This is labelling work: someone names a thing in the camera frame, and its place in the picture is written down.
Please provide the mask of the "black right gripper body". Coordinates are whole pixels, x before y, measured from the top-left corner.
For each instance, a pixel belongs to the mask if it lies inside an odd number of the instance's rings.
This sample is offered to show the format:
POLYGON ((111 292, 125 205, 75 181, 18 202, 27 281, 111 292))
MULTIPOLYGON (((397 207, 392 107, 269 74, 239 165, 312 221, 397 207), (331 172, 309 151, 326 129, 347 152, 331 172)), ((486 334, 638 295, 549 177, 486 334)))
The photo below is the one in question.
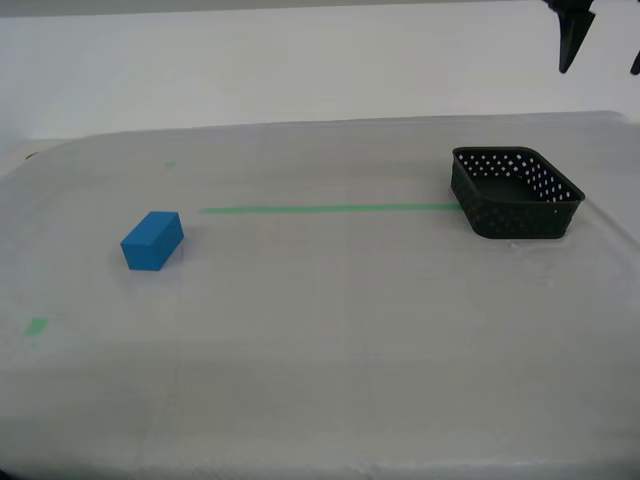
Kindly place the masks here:
POLYGON ((543 0, 556 14, 589 13, 593 0, 543 0))

